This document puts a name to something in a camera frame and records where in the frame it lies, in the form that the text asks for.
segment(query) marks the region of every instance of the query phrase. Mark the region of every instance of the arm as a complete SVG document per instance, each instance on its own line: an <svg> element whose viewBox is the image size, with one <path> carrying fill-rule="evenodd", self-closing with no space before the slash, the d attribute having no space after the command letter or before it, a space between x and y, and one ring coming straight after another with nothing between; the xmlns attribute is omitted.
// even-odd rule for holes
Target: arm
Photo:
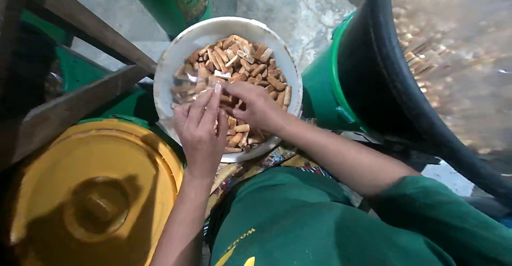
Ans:
<svg viewBox="0 0 512 266"><path fill-rule="evenodd" d="M235 118L296 145L361 195L377 194L404 176L418 175L394 158L284 112L261 86L234 82L225 89L247 105L245 111L226 109Z"/></svg>
<svg viewBox="0 0 512 266"><path fill-rule="evenodd" d="M206 204L226 144L227 115L219 110L221 88L174 109L172 120L183 144L186 168L176 203L158 240L151 266L199 265ZM217 133L214 132L218 121Z"/></svg>

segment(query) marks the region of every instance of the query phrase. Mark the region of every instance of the fingers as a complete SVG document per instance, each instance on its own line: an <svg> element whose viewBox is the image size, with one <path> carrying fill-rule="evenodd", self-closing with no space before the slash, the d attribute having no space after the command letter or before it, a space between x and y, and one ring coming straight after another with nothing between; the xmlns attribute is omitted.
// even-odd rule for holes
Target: fingers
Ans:
<svg viewBox="0 0 512 266"><path fill-rule="evenodd" d="M172 118L173 127L178 133L181 133L183 126L189 116L190 103L178 105L174 108L174 116Z"/></svg>
<svg viewBox="0 0 512 266"><path fill-rule="evenodd" d="M189 116L187 117L187 123L190 123L191 127L199 126L201 119L203 117L204 108L210 101L212 95L212 91L208 90L207 92L199 95L197 99L192 102L192 106L190 106Z"/></svg>
<svg viewBox="0 0 512 266"><path fill-rule="evenodd" d="M226 135L227 129L229 128L229 125L227 124L227 114L224 109L219 110L217 121L219 122L217 125L217 138L221 146L224 147L226 146Z"/></svg>
<svg viewBox="0 0 512 266"><path fill-rule="evenodd" d="M214 93L211 95L210 101L206 105L203 117L199 123L199 127L206 127L213 129L215 121L217 120L217 114L219 113L219 105L221 103L222 87L220 84L215 84Z"/></svg>
<svg viewBox="0 0 512 266"><path fill-rule="evenodd" d="M240 98L244 102L247 102L251 97L251 86L257 87L251 83L243 82L243 81L235 81L233 83L226 83L224 85L224 89L231 95Z"/></svg>
<svg viewBox="0 0 512 266"><path fill-rule="evenodd" d="M224 109L229 115L233 116L234 118L236 119L242 119L242 120L247 120L247 111L244 111L244 110L240 110L238 108L231 108L229 106L226 106L226 105L222 105L221 106L222 109Z"/></svg>

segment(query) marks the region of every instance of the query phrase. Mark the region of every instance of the green bucket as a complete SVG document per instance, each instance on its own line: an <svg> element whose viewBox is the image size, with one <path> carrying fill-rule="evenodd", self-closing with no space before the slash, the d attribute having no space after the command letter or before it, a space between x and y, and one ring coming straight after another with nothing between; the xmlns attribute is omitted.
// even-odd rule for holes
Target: green bucket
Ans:
<svg viewBox="0 0 512 266"><path fill-rule="evenodd" d="M317 125L331 130L367 133L367 128L354 114L343 94L338 78L339 42L354 13L333 30L329 49L320 54L303 72L304 116L316 118Z"/></svg>

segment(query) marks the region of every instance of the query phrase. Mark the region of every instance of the hand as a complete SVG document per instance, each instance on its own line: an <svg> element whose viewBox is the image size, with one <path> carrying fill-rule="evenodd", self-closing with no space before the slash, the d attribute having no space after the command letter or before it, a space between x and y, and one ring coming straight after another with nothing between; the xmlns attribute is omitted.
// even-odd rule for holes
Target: hand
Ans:
<svg viewBox="0 0 512 266"><path fill-rule="evenodd" d="M246 104L245 111L229 107L225 108L226 111L234 118L242 119L259 130L279 134L280 130L286 127L286 120L292 116L281 109L261 86L235 81L226 83L224 89Z"/></svg>
<svg viewBox="0 0 512 266"><path fill-rule="evenodd" d="M216 85L191 104L174 108L174 127L187 158L187 172L196 178L213 179L224 153L228 124L226 112L219 109L221 95L222 87Z"/></svg>

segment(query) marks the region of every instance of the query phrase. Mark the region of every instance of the person's left hand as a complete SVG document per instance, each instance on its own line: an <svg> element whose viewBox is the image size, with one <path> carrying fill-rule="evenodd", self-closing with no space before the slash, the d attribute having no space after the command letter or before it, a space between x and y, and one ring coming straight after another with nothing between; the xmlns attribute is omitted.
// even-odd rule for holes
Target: person's left hand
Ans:
<svg viewBox="0 0 512 266"><path fill-rule="evenodd" d="M226 146L227 114L219 109L222 87L208 90L191 104L174 108L174 126L187 158L187 172L213 179ZM218 121L215 133L215 121Z"/></svg>

